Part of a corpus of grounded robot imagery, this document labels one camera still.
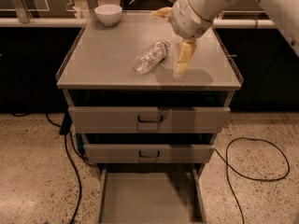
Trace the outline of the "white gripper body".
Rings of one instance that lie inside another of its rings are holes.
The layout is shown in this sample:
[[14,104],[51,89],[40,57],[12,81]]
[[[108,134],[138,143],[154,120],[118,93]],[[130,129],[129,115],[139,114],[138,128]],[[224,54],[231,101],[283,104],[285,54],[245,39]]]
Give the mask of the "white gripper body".
[[176,35],[195,39],[202,36],[213,21],[206,13],[203,0],[177,0],[172,7],[170,23]]

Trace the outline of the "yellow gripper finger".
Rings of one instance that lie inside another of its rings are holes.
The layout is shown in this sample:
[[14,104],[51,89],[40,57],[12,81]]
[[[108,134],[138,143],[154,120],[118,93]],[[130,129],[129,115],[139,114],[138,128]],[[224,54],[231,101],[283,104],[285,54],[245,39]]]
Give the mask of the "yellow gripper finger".
[[181,77],[186,72],[196,48],[197,42],[195,39],[186,39],[176,44],[174,77]]
[[150,15],[156,18],[162,18],[169,21],[171,17],[171,12],[172,12],[171,7],[162,7],[160,9],[152,11]]

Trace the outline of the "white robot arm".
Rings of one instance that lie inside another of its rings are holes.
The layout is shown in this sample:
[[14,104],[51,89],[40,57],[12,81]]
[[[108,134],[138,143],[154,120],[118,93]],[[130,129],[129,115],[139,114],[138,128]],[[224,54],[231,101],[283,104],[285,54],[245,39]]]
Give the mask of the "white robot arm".
[[[228,7],[240,0],[177,0],[171,7],[163,7],[152,14],[167,20],[174,33],[182,38],[174,76],[181,77],[197,51],[198,40],[214,24],[214,20]],[[253,0],[299,56],[299,0]]]

